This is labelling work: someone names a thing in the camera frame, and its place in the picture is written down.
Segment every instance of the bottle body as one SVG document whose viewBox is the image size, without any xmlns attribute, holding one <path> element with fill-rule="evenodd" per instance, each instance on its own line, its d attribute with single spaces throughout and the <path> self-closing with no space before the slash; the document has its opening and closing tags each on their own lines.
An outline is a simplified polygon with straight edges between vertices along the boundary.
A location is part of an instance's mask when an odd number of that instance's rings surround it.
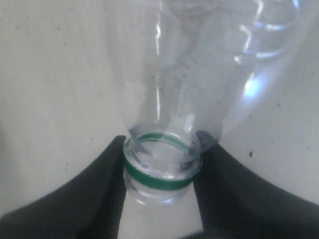
<svg viewBox="0 0 319 239">
<path fill-rule="evenodd" d="M 291 0 L 118 0 L 115 77 L 131 137 L 127 189 L 172 204 L 200 170 L 256 79 L 280 61 L 297 28 Z"/>
</svg>

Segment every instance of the bottle mouth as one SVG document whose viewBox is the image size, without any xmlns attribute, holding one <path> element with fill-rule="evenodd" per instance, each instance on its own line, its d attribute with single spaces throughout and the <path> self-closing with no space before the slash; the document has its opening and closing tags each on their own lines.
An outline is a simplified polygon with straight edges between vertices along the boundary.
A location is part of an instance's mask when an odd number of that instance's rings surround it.
<svg viewBox="0 0 319 239">
<path fill-rule="evenodd" d="M 139 146 L 147 149 L 138 150 Z M 123 150 L 127 190 L 134 191 L 133 196 L 142 204 L 156 200 L 158 204 L 178 201 L 176 197 L 181 198 L 187 192 L 202 166 L 200 156 L 187 158 L 189 147 L 169 134 L 156 132 L 143 134 L 135 140 L 128 138 Z M 185 158 L 176 159 L 176 155 Z"/>
</svg>

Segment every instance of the clear plastic bottle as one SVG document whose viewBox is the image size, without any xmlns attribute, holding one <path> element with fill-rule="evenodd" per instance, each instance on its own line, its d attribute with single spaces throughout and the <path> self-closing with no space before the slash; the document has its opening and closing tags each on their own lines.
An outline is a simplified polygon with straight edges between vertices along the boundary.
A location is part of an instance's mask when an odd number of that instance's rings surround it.
<svg viewBox="0 0 319 239">
<path fill-rule="evenodd" d="M 113 46 L 127 190 L 172 204 L 221 137 L 223 120 L 265 66 L 290 49 L 297 0 L 117 0 Z"/>
</svg>

